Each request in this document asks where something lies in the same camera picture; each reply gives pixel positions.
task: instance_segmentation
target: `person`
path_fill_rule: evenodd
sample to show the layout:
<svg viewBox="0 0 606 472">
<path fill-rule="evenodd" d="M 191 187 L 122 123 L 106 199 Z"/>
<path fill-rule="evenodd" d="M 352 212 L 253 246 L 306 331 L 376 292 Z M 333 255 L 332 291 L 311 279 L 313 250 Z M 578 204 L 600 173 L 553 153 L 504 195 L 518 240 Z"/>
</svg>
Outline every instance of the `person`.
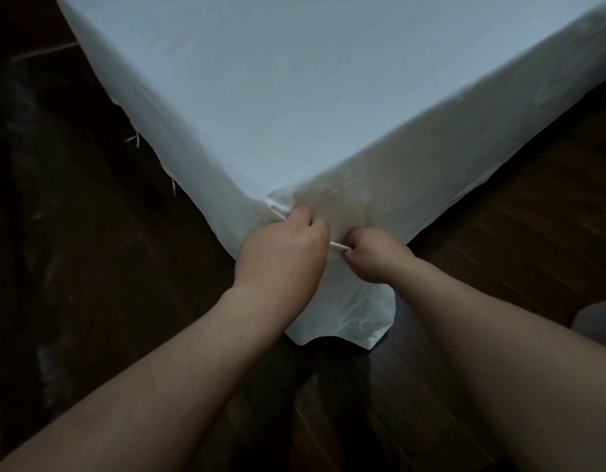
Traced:
<svg viewBox="0 0 606 472">
<path fill-rule="evenodd" d="M 242 243 L 233 286 L 203 317 L 88 395 L 0 472 L 173 471 L 236 384 L 314 296 L 330 229 L 306 207 Z M 345 260 L 418 315 L 523 470 L 606 471 L 606 348 L 416 258 L 386 232 Z"/>
</svg>

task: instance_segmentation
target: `person's left hand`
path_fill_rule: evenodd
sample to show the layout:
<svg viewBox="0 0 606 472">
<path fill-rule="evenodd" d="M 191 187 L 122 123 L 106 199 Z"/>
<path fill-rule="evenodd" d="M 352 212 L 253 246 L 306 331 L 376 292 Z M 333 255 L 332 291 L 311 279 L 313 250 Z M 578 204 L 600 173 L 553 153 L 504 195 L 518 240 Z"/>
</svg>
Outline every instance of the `person's left hand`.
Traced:
<svg viewBox="0 0 606 472">
<path fill-rule="evenodd" d="M 237 257 L 233 287 L 267 301 L 291 321 L 318 288 L 329 244 L 328 223 L 313 220 L 309 208 L 297 207 L 284 222 L 246 237 Z"/>
</svg>

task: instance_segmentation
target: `person's left arm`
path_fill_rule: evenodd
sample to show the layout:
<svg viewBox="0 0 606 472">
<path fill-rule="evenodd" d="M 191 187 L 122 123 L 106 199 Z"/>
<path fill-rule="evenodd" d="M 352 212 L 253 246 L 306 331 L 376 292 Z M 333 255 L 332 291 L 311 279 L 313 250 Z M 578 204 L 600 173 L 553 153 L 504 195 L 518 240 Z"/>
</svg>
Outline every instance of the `person's left arm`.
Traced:
<svg viewBox="0 0 606 472">
<path fill-rule="evenodd" d="M 0 472 L 179 469 L 238 382 L 314 296 L 329 227 L 305 207 L 253 232 L 201 319 L 76 404 Z"/>
</svg>

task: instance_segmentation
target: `hand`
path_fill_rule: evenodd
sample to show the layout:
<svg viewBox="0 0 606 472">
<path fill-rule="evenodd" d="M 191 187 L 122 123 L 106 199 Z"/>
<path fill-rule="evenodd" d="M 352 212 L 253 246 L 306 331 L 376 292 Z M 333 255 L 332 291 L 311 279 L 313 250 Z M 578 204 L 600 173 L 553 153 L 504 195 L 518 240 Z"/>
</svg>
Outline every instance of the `hand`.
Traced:
<svg viewBox="0 0 606 472">
<path fill-rule="evenodd" d="M 345 260 L 353 272 L 369 283 L 392 284 L 402 266 L 416 257 L 390 233 L 377 228 L 354 230 L 345 239 L 353 250 L 345 252 Z"/>
<path fill-rule="evenodd" d="M 309 208 L 297 207 L 284 222 L 255 230 L 242 242 L 234 288 L 269 302 L 293 320 L 318 288 L 329 245 L 327 222 L 313 221 Z"/>
</svg>

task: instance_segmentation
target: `wrinkled fabric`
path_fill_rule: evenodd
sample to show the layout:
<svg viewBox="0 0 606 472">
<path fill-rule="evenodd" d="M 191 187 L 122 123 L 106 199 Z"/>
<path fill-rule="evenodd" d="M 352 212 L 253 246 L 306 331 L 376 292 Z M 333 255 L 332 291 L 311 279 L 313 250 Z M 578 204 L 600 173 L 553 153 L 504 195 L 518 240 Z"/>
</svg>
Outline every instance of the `wrinkled fabric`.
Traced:
<svg viewBox="0 0 606 472">
<path fill-rule="evenodd" d="M 606 79 L 606 0 L 58 1 L 233 257 L 296 205 L 334 242 L 408 242 Z M 393 291 L 341 255 L 297 344 L 370 349 L 393 324 Z"/>
</svg>

